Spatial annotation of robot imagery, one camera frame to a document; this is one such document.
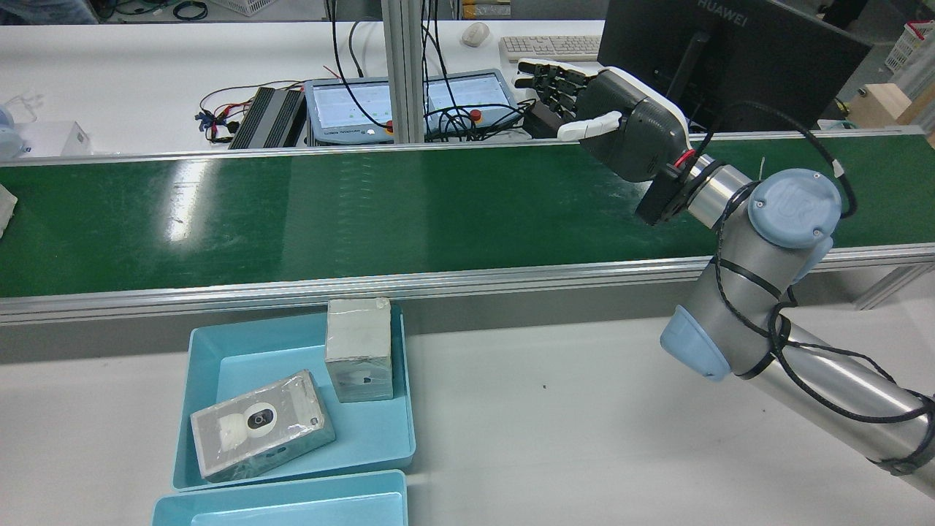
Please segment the plastic wrap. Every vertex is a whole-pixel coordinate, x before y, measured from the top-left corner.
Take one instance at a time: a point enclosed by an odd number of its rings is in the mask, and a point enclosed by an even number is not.
[[[341,402],[393,398],[390,300],[331,300],[324,365]]]
[[[4,230],[7,229],[10,217],[13,217],[13,207],[16,206],[16,196],[10,194],[6,188],[0,185],[0,238],[3,237]]]
[[[335,440],[315,382],[303,370],[192,413],[201,476],[250,478]]]

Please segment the robotic arm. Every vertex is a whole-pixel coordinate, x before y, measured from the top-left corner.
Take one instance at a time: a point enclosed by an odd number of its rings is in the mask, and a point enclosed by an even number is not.
[[[714,381],[734,373],[935,498],[935,402],[780,314],[795,305],[789,286],[831,248],[842,209],[834,183],[799,168],[754,183],[696,153],[682,112],[620,69],[591,74],[532,59],[518,67],[528,76],[516,87],[570,121],[560,139],[578,140],[629,182],[652,181],[637,208],[646,223],[688,210],[717,233],[717,252],[676,307],[663,348]],[[837,161],[834,171],[843,173]]]

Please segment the white desk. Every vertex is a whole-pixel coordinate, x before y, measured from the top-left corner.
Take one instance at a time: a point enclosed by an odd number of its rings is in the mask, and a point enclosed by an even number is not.
[[[440,22],[446,66],[452,72],[515,65],[500,57],[504,35],[599,35],[603,22],[489,22],[479,48],[460,43],[471,22]],[[347,53],[351,24],[338,25],[341,65],[354,74]],[[15,95],[40,97],[42,121],[77,121],[100,153],[204,152],[212,148],[194,116],[207,93],[270,80],[330,78],[336,69],[327,22],[106,24],[9,26],[0,31],[0,102]],[[368,76],[386,75],[382,26],[362,23],[354,50]],[[440,73],[429,53],[429,74]],[[255,89],[211,98],[209,106],[246,100]],[[24,120],[22,107],[14,117]]]
[[[404,305],[410,524],[932,523],[921,492],[741,380],[714,384],[666,355],[659,313],[688,287]],[[873,311],[832,301],[789,315],[931,392],[933,298],[929,274]],[[568,309],[575,323],[556,323]],[[114,334],[146,338],[173,352],[0,366],[0,524],[149,523],[170,492],[187,340]]]

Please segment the storage basket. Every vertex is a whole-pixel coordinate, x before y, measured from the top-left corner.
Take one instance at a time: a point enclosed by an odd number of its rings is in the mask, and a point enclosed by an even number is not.
[[[276,0],[211,0],[212,3],[221,7],[233,9],[245,17],[255,15],[260,9],[275,1]]]
[[[935,30],[935,21],[907,22],[903,26],[902,35],[893,47],[893,51],[886,57],[886,67],[896,73],[906,64],[909,55],[926,39],[926,35]]]

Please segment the blue tray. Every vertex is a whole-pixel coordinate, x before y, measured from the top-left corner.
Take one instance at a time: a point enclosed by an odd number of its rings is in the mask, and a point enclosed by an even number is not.
[[[394,397],[377,402],[338,402],[324,367],[325,313],[193,330],[172,487],[188,491],[408,466],[415,453],[415,432],[397,305],[391,320]],[[189,416],[302,369],[315,377],[338,439],[252,478],[220,483],[201,478]]]
[[[406,526],[399,471],[206,489],[156,501],[153,526]]]

